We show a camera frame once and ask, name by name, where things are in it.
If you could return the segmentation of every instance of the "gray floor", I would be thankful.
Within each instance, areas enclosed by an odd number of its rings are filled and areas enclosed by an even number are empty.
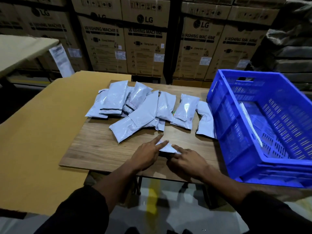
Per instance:
[[[201,186],[156,179],[142,179],[138,198],[132,196],[132,208],[116,206],[110,216],[106,233],[124,233],[128,227],[137,227],[140,233],[182,233],[189,229],[195,233],[244,233],[248,230],[241,217],[227,205],[209,210]],[[300,215],[312,220],[312,197],[287,203]],[[0,234],[32,234],[48,216],[27,214],[24,220],[0,218]]]

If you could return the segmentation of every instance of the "hand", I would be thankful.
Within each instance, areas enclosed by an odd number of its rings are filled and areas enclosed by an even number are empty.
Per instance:
[[[163,134],[160,134],[152,141],[143,143],[138,147],[130,159],[133,162],[135,169],[139,171],[147,169],[157,160],[159,150],[169,143],[169,140],[166,140],[156,145],[162,137]]]
[[[181,154],[172,155],[171,163],[181,168],[193,178],[203,178],[205,170],[209,168],[206,160],[196,151],[191,149],[183,149],[175,144],[172,147]]]

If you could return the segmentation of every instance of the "lg logo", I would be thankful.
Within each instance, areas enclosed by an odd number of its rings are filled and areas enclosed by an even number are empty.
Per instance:
[[[40,17],[40,15],[50,16],[50,13],[47,10],[43,10],[43,9],[32,8],[32,13],[37,17]]]
[[[209,27],[209,22],[200,22],[200,20],[195,20],[193,23],[194,28],[208,28]]]
[[[138,21],[140,24],[143,23],[143,22],[144,22],[144,16],[143,16],[143,15],[138,15],[137,21]],[[149,17],[148,19],[147,19],[147,17],[145,17],[145,22],[146,22],[146,23],[153,23],[153,17]]]

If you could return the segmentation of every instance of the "cardboard sheet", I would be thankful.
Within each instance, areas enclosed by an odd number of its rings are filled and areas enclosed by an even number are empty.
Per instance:
[[[26,60],[49,51],[59,40],[28,36],[0,35],[0,77],[9,74]]]
[[[58,163],[87,119],[96,93],[111,79],[131,76],[80,71],[57,79],[0,124],[0,208],[52,215],[82,187],[88,171]]]

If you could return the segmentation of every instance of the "forearm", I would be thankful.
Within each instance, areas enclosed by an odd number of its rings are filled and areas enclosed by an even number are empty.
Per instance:
[[[205,167],[201,180],[213,186],[233,206],[240,205],[243,199],[252,191],[248,185],[223,175],[210,165]]]
[[[125,186],[138,173],[131,160],[127,160],[118,169],[97,182],[93,188],[99,191],[106,199],[109,213],[119,201]]]

